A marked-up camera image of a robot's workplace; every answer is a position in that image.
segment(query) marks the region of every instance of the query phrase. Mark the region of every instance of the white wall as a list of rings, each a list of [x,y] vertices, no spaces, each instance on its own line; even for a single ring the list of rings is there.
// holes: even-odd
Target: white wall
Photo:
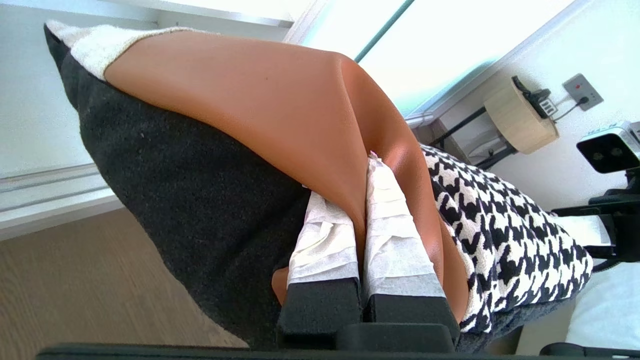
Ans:
[[[257,38],[260,40],[277,42],[281,42],[288,32],[288,29],[278,28],[276,26],[250,24],[248,22],[217,19],[214,17],[160,11],[160,16],[158,17],[159,28],[176,26],[176,23],[180,26],[221,33],[222,35],[232,37]]]
[[[622,173],[603,175],[593,170],[575,148],[589,130],[617,120],[640,120],[637,84],[640,83],[640,1],[590,0],[556,31],[524,51],[506,68],[441,116],[447,127],[483,104],[495,84],[512,75],[533,90],[549,88],[561,112],[566,101],[562,83],[583,73],[604,98],[589,111],[574,110],[560,120],[560,139],[531,155],[516,154],[492,171],[519,187],[545,209],[585,204],[606,189],[626,185]],[[473,138],[491,131],[490,121],[475,120],[455,139],[469,150]]]
[[[0,4],[149,22],[156,21],[159,13],[155,9],[112,4],[100,0],[0,0]]]
[[[91,163],[42,26],[47,19],[136,29],[156,24],[5,4],[0,19],[0,178]]]
[[[106,0],[170,12],[215,16],[233,13],[240,18],[295,21],[309,0]]]

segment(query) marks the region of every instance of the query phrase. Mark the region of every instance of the black metal stand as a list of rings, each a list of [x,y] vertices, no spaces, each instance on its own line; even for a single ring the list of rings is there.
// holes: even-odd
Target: black metal stand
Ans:
[[[607,270],[620,262],[640,261],[640,170],[627,170],[626,189],[609,189],[605,195],[589,199],[587,206],[554,209],[561,217],[598,215],[602,220],[611,246],[585,246],[591,256],[607,262],[594,271]]]
[[[456,131],[460,130],[461,128],[466,126],[468,123],[472,122],[473,120],[478,118],[478,116],[484,113],[486,113],[486,108],[483,106],[482,108],[479,108],[478,110],[476,110],[473,114],[467,116],[465,120],[462,120],[458,125],[455,125],[454,127],[452,127],[451,130],[447,131],[442,136],[438,137],[436,140],[433,140],[429,144],[429,146],[442,148],[444,146],[444,140],[446,140],[448,137],[453,135]]]
[[[468,123],[470,123],[473,120],[477,119],[480,115],[482,115],[484,113],[486,113],[486,108],[483,106],[482,108],[479,108],[478,110],[476,110],[473,114],[467,116],[459,124],[457,124],[454,127],[452,127],[449,131],[447,131],[443,135],[439,136],[436,140],[433,140],[431,143],[429,143],[429,146],[439,147],[440,149],[443,149],[444,148],[444,140],[446,140],[448,137],[450,137],[451,135],[456,133],[458,130],[462,129]],[[503,150],[499,151],[497,154],[493,154],[493,155],[489,156],[488,158],[484,159],[483,161],[480,161],[479,163],[475,164],[475,166],[477,166],[478,168],[481,168],[483,170],[488,170],[492,166],[497,164],[498,161],[506,158],[509,155],[512,155],[512,154],[515,154],[515,153],[518,152],[509,142],[506,142],[506,145],[507,145],[506,149],[503,149]]]

